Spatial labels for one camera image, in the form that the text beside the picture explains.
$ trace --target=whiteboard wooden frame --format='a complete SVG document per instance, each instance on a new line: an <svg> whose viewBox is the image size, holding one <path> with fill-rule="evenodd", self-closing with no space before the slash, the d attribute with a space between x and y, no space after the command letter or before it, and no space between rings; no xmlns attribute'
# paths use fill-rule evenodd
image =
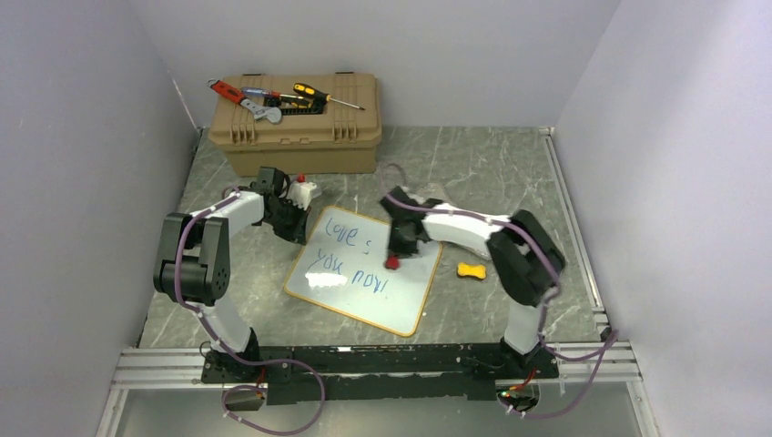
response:
<svg viewBox="0 0 772 437"><path fill-rule="evenodd" d="M368 216L365 216L365 215L359 214L359 213L357 213L357 212L354 212L354 211L349 211L349 210L347 210L347 209L345 209L345 208L340 208L340 207L337 207L337 206L335 206L335 205L329 205L329 206L325 207L325 208L324 208L324 209L321 211L321 213L319 214L319 217L317 218L317 220L316 220L316 223L314 223L314 226L313 226L313 228L311 229L309 240L310 240L311 238L313 238L314 232L316 232L316 229L317 229L317 227L318 227L318 226L320 225L320 223L322 222L322 220L321 220L321 219L324 217L324 214L325 214L325 212L326 212L328 209L331 209L331 208L333 208L333 209L338 209L338 210L340 210L340 211L343 211L343 212L346 212L346 213L349 213L349 214L352 214L352 215L358 216L358 217L360 217L360 218L362 218L362 219L367 219L367 220L370 220L370 221L374 221L374 222L376 222L376 223L378 223L378 224L382 224L382 225L385 225L385 226L387 226L387 227L389 227L389 226L390 226L390 224L389 224L389 223L387 223L387 222L385 222L385 221L382 221L382 220L378 220L378 219L375 219L375 218L372 218L372 217L368 217ZM288 275L287 275L287 278L284 280L284 286L283 286L283 288L284 288L284 291L285 291L285 292L287 292L287 294L289 294L290 296L292 296L292 297L294 297L294 298L298 298L298 299L301 299L301 300L305 300L305 301L307 301L307 302L313 303L314 305L319 305L320 307L322 307L322 308L325 308L325 309L327 309L327 310L335 311L335 312L337 312L337 313L339 313L339 314L341 314L341 315L344 315L344 316L346 316L346 317L351 317L352 319L355 319L355 320L361 321L361 322L363 322L363 323L367 323L367 324L369 324L369 325L371 325L371 326L374 326L374 327L376 327L376 328L379 328L379 329L382 329L382 330L386 330L387 332L391 332L392 334L395 334L395 335L399 335L399 336L401 336L401 337L410 337L411 335L415 334L415 331L418 329L418 324L419 324L419 322L421 321L421 315L422 315L422 313L423 313L423 308L424 308L424 306L426 305L426 300L427 300L427 299L428 299L428 297L429 297L429 289L432 287L432 283L434 282L434 275L435 275L435 274L436 274L436 272L437 272L437 267L439 267L439 265L440 265L440 258L441 258L441 256L442 256L442 249L443 249L443 245L442 245L442 243L441 243L441 242L439 242L439 241L438 241L438 243L439 243L439 248L438 248L438 251L437 251L437 259L434 261L434 265L432 266L432 274L430 275L430 277L429 277L429 281L428 281L428 282L427 282L427 284L426 284L426 290L424 290L424 291L423 291L423 298L422 298L422 300L421 300L421 305L420 305L420 307L419 307L419 309L418 309L418 313L416 314L415 322L412 324L412 328L411 328L411 330L410 330L410 331L408 331L408 332L399 332L399 331L396 331L396 330L394 330L394 329L392 329L392 328L389 328L389 327L386 327L386 326L382 326L382 325L380 325L380 324L378 324L378 323L375 323L375 322L373 322L373 321L370 321L370 320L366 320L366 319L364 319L364 318L362 318L362 317L359 317L359 316L356 316L356 315L354 315L354 314L350 314L350 313L348 313L348 312L346 312L346 311L344 311L344 310L340 310L340 309L338 309L338 308L334 308L334 307L331 307L330 305L327 305L327 304L325 304L324 302L319 302L319 301L317 301L317 300L313 300L313 299L310 299L308 296L303 296L303 295L297 294L297 293L295 293L295 292L292 292L292 291L291 291L291 290L290 290L290 289L287 287L287 284L289 283L289 281L290 281L290 278L292 277L292 274L295 272L295 268L298 266L298 262L300 262L300 260L303 258L303 254L305 253L305 251L306 251L306 249L308 248L308 246L303 246L303 248L300 250L300 253L298 254L298 257L297 257L297 258L295 258L295 261L292 263L292 268L289 270L289 273L288 273Z"/></svg>

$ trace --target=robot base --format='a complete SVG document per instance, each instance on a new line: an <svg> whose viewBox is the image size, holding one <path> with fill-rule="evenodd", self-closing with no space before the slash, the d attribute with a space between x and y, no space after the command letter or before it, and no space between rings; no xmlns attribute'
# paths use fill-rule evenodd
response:
<svg viewBox="0 0 772 437"><path fill-rule="evenodd" d="M328 400L465 396L470 401L496 399L496 380L535 380L559 376L554 357L537 348L527 356L498 343L448 343L377 346L269 346L263 360L292 358L323 373ZM217 370L216 354L207 355L201 381L207 384L245 382ZM296 366L269 366L268 405L319 399L313 376Z"/></svg>
<svg viewBox="0 0 772 437"><path fill-rule="evenodd" d="M248 361L260 361L260 347L258 337L255 331L249 330L249 342L247 348L237 354L240 358ZM204 361L204 371L201 374L201 380L204 383L220 380L229 382L254 382L257 380L262 366L245 366L236 361L226 352L215 351L207 352Z"/></svg>

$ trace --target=gray marble floor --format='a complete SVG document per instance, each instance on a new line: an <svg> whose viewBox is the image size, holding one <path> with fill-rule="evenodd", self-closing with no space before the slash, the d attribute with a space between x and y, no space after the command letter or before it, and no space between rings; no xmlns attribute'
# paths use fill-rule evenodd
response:
<svg viewBox="0 0 772 437"><path fill-rule="evenodd" d="M551 341L598 340L591 303L579 269L549 159L535 128L386 127L378 161L396 162L407 171L414 190L444 188L460 208L512 214L525 208L536 215L563 251L567 268L562 296L554 300L545 333ZM314 200L309 226L328 205L338 205L386 220L375 175L314 175L324 194ZM248 185L206 139L196 154L180 211L204 208L227 185ZM389 344L498 341L506 325L508 297L493 265L485 281L457 279L459 262L481 262L472 253L448 247L442 253L429 298L414 335L403 338L336 312L291 297L283 291L300 247L273 236L268 227L245 229L230 242L228 294L263 345ZM207 340L198 322L156 294L140 346L181 348Z"/></svg>

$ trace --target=screwdriver shaft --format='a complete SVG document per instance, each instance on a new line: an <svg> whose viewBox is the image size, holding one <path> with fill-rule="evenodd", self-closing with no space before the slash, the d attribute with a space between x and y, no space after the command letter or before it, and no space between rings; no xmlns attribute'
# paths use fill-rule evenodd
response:
<svg viewBox="0 0 772 437"><path fill-rule="evenodd" d="M340 103L341 105L345 105L347 107L355 107L355 108L359 109L360 111L364 110L363 107L358 107L358 106L354 105L353 103L344 102L342 100L338 100L337 98L330 97L330 100L332 100L333 102L336 102L336 103Z"/></svg>

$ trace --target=red cap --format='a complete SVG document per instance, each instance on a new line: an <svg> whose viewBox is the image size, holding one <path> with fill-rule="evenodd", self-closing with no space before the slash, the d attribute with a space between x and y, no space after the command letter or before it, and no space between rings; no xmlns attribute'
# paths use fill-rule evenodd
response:
<svg viewBox="0 0 772 437"><path fill-rule="evenodd" d="M389 270L396 270L400 267L400 259L395 255L391 255L386 259L386 262L383 263L383 267Z"/></svg>

